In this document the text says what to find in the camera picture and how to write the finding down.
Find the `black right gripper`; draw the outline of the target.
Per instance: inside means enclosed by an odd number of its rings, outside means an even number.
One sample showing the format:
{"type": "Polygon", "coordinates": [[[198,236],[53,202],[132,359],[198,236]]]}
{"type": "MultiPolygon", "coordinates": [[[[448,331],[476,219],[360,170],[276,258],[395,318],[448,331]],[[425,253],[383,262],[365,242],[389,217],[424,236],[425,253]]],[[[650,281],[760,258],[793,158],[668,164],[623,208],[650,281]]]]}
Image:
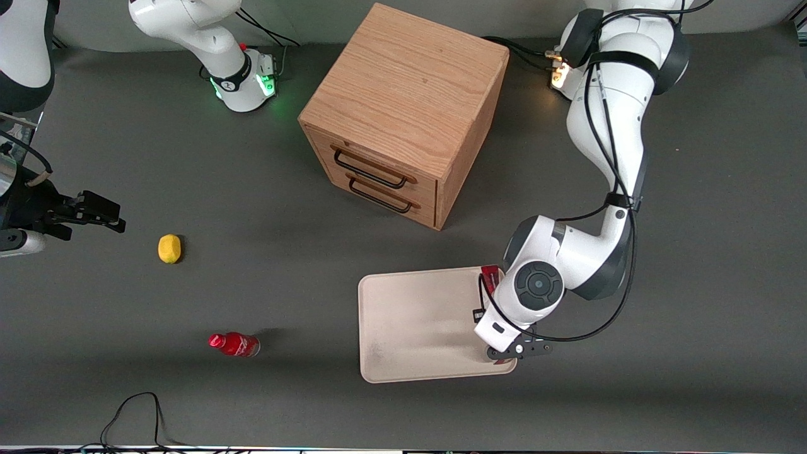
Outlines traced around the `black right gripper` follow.
{"type": "Polygon", "coordinates": [[[34,187],[26,186],[26,181],[34,177],[32,170],[18,169],[11,186],[2,195],[3,230],[35,231],[60,240],[69,240],[73,234],[72,228],[61,223],[100,225],[116,233],[125,232],[125,221],[119,219],[119,204],[94,192],[80,192],[77,210],[83,214],[72,216],[73,198],[58,193],[48,180],[34,187]],[[53,218],[55,214],[60,216],[60,221],[53,218]]]}

